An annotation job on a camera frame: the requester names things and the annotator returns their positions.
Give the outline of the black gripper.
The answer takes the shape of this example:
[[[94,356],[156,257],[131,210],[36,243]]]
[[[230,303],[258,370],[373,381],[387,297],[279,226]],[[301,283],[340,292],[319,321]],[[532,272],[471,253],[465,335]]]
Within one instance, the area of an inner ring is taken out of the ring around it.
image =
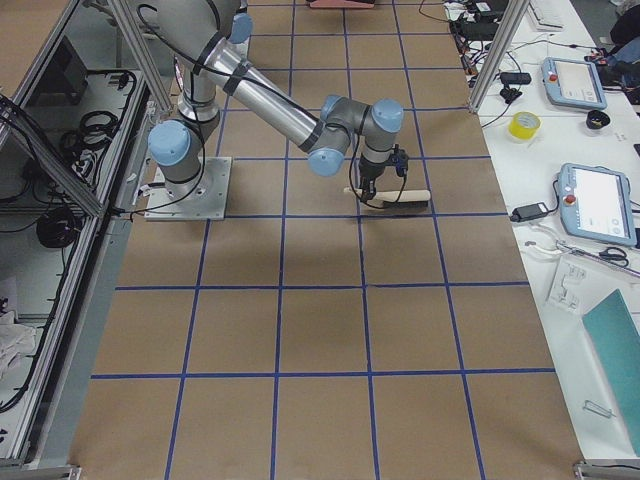
[[[360,159],[358,168],[361,201],[371,201],[377,193],[376,180],[384,173],[386,165],[371,162],[368,159]]]

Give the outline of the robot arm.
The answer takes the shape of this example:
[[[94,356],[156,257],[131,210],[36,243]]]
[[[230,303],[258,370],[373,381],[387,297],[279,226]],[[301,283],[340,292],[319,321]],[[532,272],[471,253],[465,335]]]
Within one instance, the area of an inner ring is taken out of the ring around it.
[[[235,98],[295,143],[308,156],[311,170],[333,176],[354,138],[364,142],[359,154],[362,203],[378,197],[377,179],[392,167],[406,178],[408,156],[396,143],[404,110],[393,99],[369,105],[344,96],[326,98],[319,115],[300,106],[262,75],[234,45],[242,29],[242,1],[155,1],[136,7],[139,22],[181,61],[186,73],[180,114],[204,123],[204,111],[216,105],[218,90]]]

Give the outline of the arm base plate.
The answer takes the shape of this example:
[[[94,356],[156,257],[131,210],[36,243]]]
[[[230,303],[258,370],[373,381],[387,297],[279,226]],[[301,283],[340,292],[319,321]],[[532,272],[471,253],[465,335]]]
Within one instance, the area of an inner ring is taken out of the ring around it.
[[[164,175],[157,167],[154,182],[161,183],[161,186],[150,190],[148,203],[144,208],[145,219],[148,221],[223,220],[232,163],[231,157],[206,157],[204,174],[194,190],[192,188],[199,177],[183,186],[169,183],[169,188],[166,188]]]

